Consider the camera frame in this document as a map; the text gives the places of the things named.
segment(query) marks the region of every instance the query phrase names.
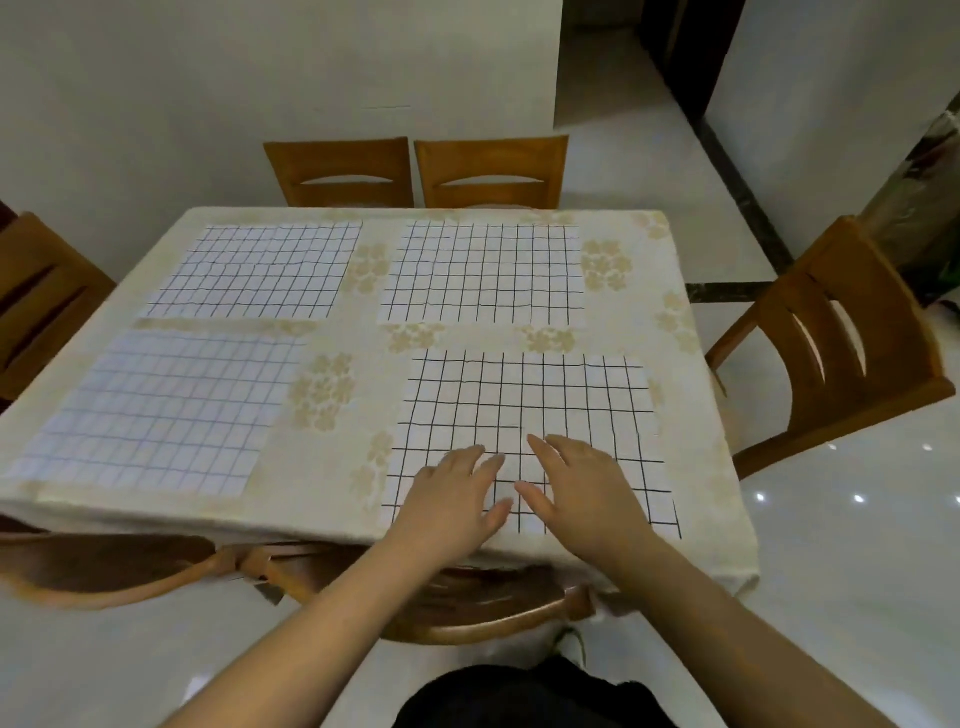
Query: forearm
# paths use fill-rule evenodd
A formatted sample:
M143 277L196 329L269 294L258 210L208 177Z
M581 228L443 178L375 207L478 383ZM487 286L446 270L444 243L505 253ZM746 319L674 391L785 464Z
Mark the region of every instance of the forearm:
M431 575L388 537L164 725L318 726L384 627Z
M730 726L893 728L879 711L649 533L605 571Z

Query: hand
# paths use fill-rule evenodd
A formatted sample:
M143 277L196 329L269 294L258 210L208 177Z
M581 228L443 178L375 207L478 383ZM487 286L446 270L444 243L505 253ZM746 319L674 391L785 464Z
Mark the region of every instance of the hand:
M553 502L522 480L516 491L571 553L609 572L636 539L653 535L626 476L605 452L560 435L546 442L527 435L527 442L546 471Z
M387 540L402 543L402 552L436 572L463 561L499 531L514 500L500 500L484 515L484 499L504 460L496 455L475 472L484 450L455 449L436 468L421 469Z

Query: white wall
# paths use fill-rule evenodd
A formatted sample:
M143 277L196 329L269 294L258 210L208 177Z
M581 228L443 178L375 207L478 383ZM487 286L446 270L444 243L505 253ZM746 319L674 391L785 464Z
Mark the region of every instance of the white wall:
M562 0L32 0L0 14L0 199L122 278L266 140L553 128Z
M960 91L960 3L748 0L707 121L794 255Z

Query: white paper sheet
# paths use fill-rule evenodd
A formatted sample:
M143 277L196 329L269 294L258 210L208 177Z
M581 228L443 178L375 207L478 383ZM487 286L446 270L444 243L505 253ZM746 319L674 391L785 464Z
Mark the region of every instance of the white paper sheet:
M639 362L623 356L479 353L414 354L387 471L380 518L393 522L413 478L451 448L474 443L506 455L487 508L514 498L506 528L544 533L514 483L542 487L546 476L525 436L559 434L612 455L654 529L681 538L659 446L659 423Z
M209 227L140 315L325 319L360 228L358 222Z
M6 475L239 496L303 346L292 336L128 331Z
M575 226L411 224L378 320L582 326L580 252Z

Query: beige flower print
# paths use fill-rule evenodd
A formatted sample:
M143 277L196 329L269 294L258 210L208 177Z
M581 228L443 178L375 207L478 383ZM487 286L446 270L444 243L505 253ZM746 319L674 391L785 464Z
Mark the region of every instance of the beige flower print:
M666 215L659 210L652 212L635 212L634 222L643 229L651 240L663 240L670 237L670 225Z
M394 438L387 432L377 432L367 451L367 463L350 474L350 490L372 504L373 485L387 478L387 463L394 447Z
M627 287L627 274L634 270L633 262L620 250L616 240L588 240L584 243L580 266L584 270L584 284L588 290L622 291Z
M693 311L684 304L684 297L671 291L663 296L663 311L655 317L661 331L672 333L680 344L680 351L699 354L700 339L697 336Z
M390 351L404 353L411 349L429 349L437 336L444 330L443 324L392 324L386 326L390 332Z
M542 225L573 225L572 212L557 212L552 209L533 209L520 215L520 225L539 223Z
M294 426L327 432L337 424L341 408L356 388L350 376L349 354L321 355L314 359L290 387Z
M527 336L527 347L531 352L562 352L573 351L576 346L576 339L573 337L573 331L569 328L533 328L522 327L520 329Z
M350 265L340 284L348 293L372 293L377 279L390 272L390 260L387 258L387 246L383 243L365 245L353 251Z

